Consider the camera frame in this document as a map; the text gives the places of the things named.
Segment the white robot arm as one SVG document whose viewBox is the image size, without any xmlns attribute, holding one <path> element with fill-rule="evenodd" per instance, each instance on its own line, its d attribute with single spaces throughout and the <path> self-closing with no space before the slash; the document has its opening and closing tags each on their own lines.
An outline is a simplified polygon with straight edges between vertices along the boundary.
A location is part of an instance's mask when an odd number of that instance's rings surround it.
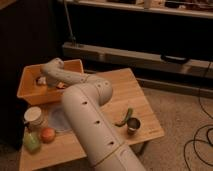
<svg viewBox="0 0 213 171">
<path fill-rule="evenodd" d="M 100 109 L 113 95 L 107 79 L 65 70 L 60 58 L 43 64 L 41 73 L 48 86 L 68 85 L 61 97 L 65 117 L 95 171 L 146 171 Z"/>
</svg>

